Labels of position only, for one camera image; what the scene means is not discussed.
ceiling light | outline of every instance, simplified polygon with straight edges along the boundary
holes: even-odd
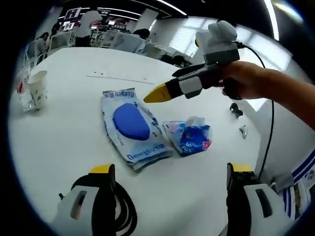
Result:
[[[175,6],[171,5],[171,4],[169,4],[168,2],[165,2],[165,1],[163,1],[163,0],[156,0],[156,1],[159,1],[159,2],[165,4],[165,5],[169,6],[169,7],[172,7],[173,9],[175,9],[175,10],[177,10],[178,12],[182,13],[184,16],[187,16],[187,14],[186,14],[185,12],[183,12],[182,10],[178,9],[177,7],[175,7]]]
[[[275,5],[281,9],[282,11],[284,11],[285,13],[287,13],[288,15],[290,15],[292,18],[294,18],[295,20],[297,20],[298,22],[303,22],[303,18],[300,16],[299,13],[297,13],[294,9],[292,9],[290,6],[288,5],[284,5],[281,3],[275,3]]]
[[[98,7],[98,9],[101,9],[101,10],[103,10],[103,9],[104,9],[104,10],[123,11],[123,12],[127,12],[127,13],[131,13],[131,14],[135,14],[135,15],[141,16],[141,14],[138,14],[138,13],[135,13],[135,12],[132,12],[132,11],[125,11],[125,10],[115,9],[115,8]]]
[[[277,24],[277,19],[276,19],[276,15],[275,15],[275,11],[274,8],[272,6],[271,0],[264,0],[268,13],[269,13],[269,17],[271,20],[271,25],[272,25],[272,30],[274,33],[274,39],[279,41],[279,31],[278,31],[278,24]]]
[[[160,12],[163,12],[164,14],[166,14],[166,15],[168,15],[168,16],[171,16],[171,15],[168,14],[167,12],[165,12],[165,11],[163,11],[163,10],[160,10],[160,9],[154,7],[154,6],[148,5],[148,4],[144,3],[144,2],[140,2],[140,1],[136,1],[136,0],[129,0],[129,1],[134,1],[134,2],[137,2],[137,3],[139,3],[139,4],[149,6],[149,7],[153,8],[153,9],[155,9],[155,10],[158,10],[158,11],[160,11]]]
[[[131,18],[131,17],[128,17],[128,16],[121,16],[121,15],[116,15],[116,14],[110,14],[111,16],[119,16],[119,17],[123,17],[123,18],[128,18],[128,19],[132,19],[134,21],[138,21],[138,19],[135,19],[135,18]]]

white paper cup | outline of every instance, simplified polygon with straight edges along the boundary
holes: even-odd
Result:
[[[47,89],[46,89],[46,76],[47,71],[42,70],[30,77],[29,79],[29,90],[31,92],[31,98],[37,110],[42,109],[47,100]]]

sign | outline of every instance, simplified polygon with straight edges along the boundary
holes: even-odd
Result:
[[[69,20],[72,18],[77,18],[79,16],[79,13],[81,11],[81,8],[74,8],[67,11],[67,13],[64,16],[63,20]]]

blue tissue packet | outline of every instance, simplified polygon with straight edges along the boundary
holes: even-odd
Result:
[[[163,127],[168,138],[181,156],[205,151],[212,143],[212,131],[203,118],[191,117],[187,121],[165,121]]]
[[[102,111],[108,139],[134,170],[173,155],[173,148],[163,136],[157,119],[144,106],[143,102],[137,98],[134,88],[104,91]],[[114,119],[115,112],[122,112],[120,115],[123,114],[126,117],[133,114],[133,117],[132,119],[121,119],[121,117]],[[137,112],[141,114],[149,129],[147,129],[146,125],[139,124],[139,121],[134,120],[139,117]],[[140,133],[135,131],[137,127],[140,128]]]

tissue packet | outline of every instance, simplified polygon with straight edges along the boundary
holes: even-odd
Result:
[[[206,150],[212,142],[212,131],[204,118],[190,117],[187,121],[165,121],[168,138],[181,156]]]
[[[133,103],[150,127],[150,136],[147,140],[134,140],[122,135],[113,122],[114,111],[125,103]],[[118,91],[104,91],[102,96],[102,111],[105,129],[110,142],[134,169],[138,170],[145,165],[173,155],[173,148],[167,144],[157,119],[140,101],[134,88]]]

